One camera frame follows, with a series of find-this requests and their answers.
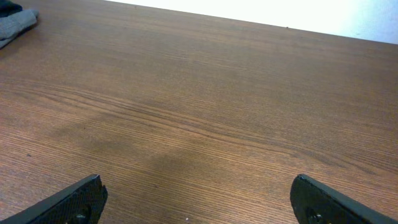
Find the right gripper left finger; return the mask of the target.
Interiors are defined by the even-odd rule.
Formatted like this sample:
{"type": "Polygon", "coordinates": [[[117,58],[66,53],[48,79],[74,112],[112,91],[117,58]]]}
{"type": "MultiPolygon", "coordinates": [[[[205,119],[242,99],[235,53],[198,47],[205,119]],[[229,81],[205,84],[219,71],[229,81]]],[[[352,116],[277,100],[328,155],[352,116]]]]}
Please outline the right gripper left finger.
{"type": "Polygon", "coordinates": [[[100,175],[91,174],[1,224],[97,224],[107,198],[100,175]]]}

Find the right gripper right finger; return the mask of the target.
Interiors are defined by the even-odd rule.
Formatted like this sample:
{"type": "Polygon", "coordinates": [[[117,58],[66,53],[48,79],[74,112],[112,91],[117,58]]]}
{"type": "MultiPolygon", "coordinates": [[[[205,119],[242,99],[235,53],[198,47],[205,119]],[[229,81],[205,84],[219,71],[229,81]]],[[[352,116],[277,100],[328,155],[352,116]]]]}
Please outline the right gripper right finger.
{"type": "Polygon", "coordinates": [[[397,224],[305,174],[292,182],[290,202],[300,224],[397,224]]]}

